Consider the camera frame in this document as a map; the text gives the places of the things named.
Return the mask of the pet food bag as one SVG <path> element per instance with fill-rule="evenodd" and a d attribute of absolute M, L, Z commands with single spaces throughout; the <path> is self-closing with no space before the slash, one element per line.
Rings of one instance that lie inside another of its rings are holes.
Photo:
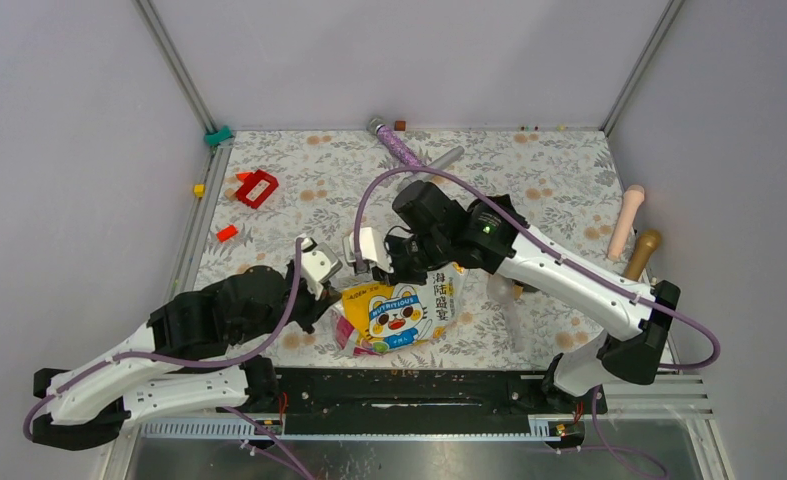
<path fill-rule="evenodd" d="M 345 289 L 332 308 L 336 344 L 352 356 L 379 356 L 439 340 L 460 313 L 467 275 L 451 263 L 423 285 L 373 281 Z"/>

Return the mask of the clear plastic scoop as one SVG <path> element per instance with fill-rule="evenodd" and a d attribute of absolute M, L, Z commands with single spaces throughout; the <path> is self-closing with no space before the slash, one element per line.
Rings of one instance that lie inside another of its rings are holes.
<path fill-rule="evenodd" d="M 487 295 L 501 307 L 512 352 L 524 350 L 522 322 L 516 307 L 516 285 L 504 276 L 492 275 L 487 282 Z"/>

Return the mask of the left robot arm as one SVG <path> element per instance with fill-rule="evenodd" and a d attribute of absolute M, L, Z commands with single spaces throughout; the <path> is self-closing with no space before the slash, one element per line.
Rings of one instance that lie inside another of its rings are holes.
<path fill-rule="evenodd" d="M 42 368 L 38 403 L 23 422 L 35 444 L 81 451 L 107 444 L 152 417 L 222 404 L 265 411 L 279 385 L 262 352 L 294 322 L 311 333 L 340 295 L 338 263 L 257 265 L 178 294 L 133 334 L 74 370 Z"/>

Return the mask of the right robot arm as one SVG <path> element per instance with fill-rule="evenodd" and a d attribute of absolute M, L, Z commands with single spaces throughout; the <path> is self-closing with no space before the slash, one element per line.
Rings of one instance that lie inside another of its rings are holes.
<path fill-rule="evenodd" d="M 481 196 L 468 207 L 435 184 L 416 181 L 392 208 L 406 236 L 364 227 L 354 252 L 375 279 L 423 284 L 430 272 L 456 263 L 550 295 L 595 321 L 601 333 L 557 355 L 542 380 L 544 402 L 566 412 L 610 381 L 650 385 L 660 368 L 673 301 L 652 287 L 603 269 L 529 225 L 506 195 Z"/>

